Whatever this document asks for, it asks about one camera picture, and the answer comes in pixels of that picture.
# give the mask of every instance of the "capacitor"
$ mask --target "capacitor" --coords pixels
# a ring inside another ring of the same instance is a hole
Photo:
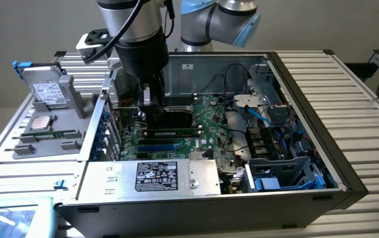
[[[210,101],[210,106],[215,107],[216,105],[218,105],[216,100],[211,100],[211,101]]]

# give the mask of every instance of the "warning label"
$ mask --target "warning label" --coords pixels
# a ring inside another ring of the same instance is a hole
[[[34,84],[34,88],[47,105],[66,103],[60,87],[56,83]]]
[[[138,163],[135,190],[178,190],[178,162]]]

